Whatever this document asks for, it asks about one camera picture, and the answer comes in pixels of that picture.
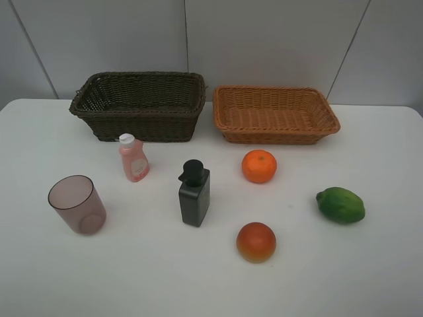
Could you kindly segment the dark green pump bottle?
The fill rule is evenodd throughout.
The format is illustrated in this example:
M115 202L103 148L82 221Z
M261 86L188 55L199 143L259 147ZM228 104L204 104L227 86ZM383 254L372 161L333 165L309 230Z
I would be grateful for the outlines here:
M178 179L182 222L200 227L210 206L210 171L201 161L192 159L184 163Z

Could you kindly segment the orange mandarin fruit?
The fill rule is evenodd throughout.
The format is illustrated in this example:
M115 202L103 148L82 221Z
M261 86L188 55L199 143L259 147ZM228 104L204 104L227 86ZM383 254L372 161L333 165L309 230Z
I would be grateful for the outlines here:
M250 182L263 184L271 181L277 171L275 157L265 150L248 152L241 163L243 176Z

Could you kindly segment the pink bottle white cap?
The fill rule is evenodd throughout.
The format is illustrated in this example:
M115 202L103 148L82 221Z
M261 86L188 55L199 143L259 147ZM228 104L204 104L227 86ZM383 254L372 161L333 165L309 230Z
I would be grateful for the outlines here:
M124 133L119 136L119 143L126 178L131 182L142 180L149 172L149 162L143 150L143 142L132 134Z

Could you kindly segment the red yellow peach fruit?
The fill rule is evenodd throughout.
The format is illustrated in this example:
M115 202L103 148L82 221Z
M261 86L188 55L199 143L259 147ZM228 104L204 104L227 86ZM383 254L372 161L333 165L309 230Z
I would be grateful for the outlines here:
M276 235L264 223L248 223L239 231L236 246L244 260L254 264L264 263L276 250Z

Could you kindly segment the green lime fruit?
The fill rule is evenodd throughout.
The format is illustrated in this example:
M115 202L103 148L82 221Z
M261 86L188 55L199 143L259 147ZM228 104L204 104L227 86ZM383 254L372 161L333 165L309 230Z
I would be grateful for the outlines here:
M335 223L349 225L365 217L363 200L350 190L327 188L316 195L316 200L323 216Z

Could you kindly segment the translucent mauve plastic cup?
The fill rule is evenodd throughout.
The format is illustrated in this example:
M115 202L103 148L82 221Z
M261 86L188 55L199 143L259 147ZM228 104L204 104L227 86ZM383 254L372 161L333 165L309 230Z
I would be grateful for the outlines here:
M77 234L95 234L106 221L106 210L95 185L84 175L68 176L54 184L48 203Z

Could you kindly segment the light orange wicker basket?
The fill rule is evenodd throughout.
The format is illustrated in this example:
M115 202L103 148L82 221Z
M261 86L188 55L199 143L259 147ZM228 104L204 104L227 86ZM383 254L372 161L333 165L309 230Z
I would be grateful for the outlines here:
M223 85L213 92L213 120L230 143L313 145L340 131L314 88Z

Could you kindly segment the dark brown wicker basket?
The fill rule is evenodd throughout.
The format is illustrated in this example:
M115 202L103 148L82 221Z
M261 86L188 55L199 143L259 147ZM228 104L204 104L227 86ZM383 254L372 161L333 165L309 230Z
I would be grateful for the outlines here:
M144 142L181 143L191 140L205 100L197 73L103 72L87 79L69 111L99 141L129 133Z

